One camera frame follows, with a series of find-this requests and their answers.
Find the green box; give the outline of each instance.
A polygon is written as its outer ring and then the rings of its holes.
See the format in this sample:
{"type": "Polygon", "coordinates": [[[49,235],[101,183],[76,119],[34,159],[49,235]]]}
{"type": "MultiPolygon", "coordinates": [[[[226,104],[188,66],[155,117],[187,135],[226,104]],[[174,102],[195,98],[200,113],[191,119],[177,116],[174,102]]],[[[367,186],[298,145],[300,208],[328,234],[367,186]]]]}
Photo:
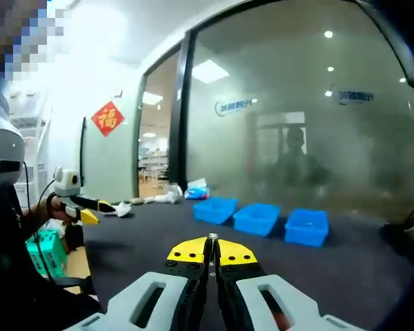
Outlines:
{"type": "MultiPolygon", "coordinates": [[[[68,256],[64,251],[58,232],[56,230],[39,231],[39,244],[49,273],[53,277],[65,277],[68,256]]],[[[47,275],[34,236],[26,241],[26,247],[39,274],[47,275]]]]}

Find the human hand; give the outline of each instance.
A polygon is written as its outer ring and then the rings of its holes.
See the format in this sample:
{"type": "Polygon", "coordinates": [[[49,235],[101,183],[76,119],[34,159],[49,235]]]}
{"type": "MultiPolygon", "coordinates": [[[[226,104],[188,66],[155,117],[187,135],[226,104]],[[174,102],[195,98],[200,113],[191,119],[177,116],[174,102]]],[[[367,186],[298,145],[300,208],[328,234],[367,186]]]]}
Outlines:
{"type": "Polygon", "coordinates": [[[58,219],[60,221],[63,221],[63,225],[64,226],[68,226],[72,223],[76,223],[78,222],[78,220],[70,217],[69,215],[67,215],[62,209],[61,209],[61,201],[59,197],[53,197],[51,202],[50,202],[50,206],[51,211],[52,211],[52,215],[54,217],[54,219],[58,219]]]}

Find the robotic hand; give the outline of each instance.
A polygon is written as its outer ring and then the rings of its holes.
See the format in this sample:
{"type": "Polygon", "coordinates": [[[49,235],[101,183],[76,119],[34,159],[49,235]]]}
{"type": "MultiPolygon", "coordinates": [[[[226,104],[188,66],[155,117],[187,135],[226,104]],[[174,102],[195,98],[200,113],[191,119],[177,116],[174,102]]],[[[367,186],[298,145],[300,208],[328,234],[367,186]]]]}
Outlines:
{"type": "Polygon", "coordinates": [[[78,172],[57,167],[54,173],[54,193],[59,196],[61,209],[73,219],[84,224],[98,224],[98,218],[89,210],[114,212],[106,201],[92,199],[81,194],[78,172]]]}
{"type": "Polygon", "coordinates": [[[361,331],[321,317],[316,301],[281,277],[266,275],[251,250],[216,234],[175,246],[161,273],[145,273],[109,300],[106,314],[68,330],[198,330],[213,264],[227,330],[361,331]]]}

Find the blue plastic bin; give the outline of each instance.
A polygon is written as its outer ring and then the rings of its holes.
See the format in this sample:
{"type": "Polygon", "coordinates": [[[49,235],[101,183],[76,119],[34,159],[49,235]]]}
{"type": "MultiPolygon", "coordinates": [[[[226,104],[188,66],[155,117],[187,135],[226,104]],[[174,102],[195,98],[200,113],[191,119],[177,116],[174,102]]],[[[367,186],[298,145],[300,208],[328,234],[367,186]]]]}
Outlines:
{"type": "Polygon", "coordinates": [[[222,224],[236,211],[237,199],[211,197],[193,206],[195,219],[222,224]]]}
{"type": "Polygon", "coordinates": [[[321,247],[328,234],[326,212],[305,209],[293,210],[285,229],[286,242],[321,247]]]}
{"type": "Polygon", "coordinates": [[[248,205],[233,215],[235,229],[265,237],[270,233],[280,212],[281,208],[274,205],[248,205]]]}

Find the glass wall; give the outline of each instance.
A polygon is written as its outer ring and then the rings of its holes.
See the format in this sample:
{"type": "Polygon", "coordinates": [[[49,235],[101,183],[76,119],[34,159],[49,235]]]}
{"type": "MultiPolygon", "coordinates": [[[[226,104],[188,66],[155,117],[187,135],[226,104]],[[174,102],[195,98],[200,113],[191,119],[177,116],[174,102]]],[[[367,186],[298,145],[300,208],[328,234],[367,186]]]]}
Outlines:
{"type": "Polygon", "coordinates": [[[401,219],[414,204],[414,89],[354,3],[287,0],[197,35],[187,180],[212,195],[401,219]]]}

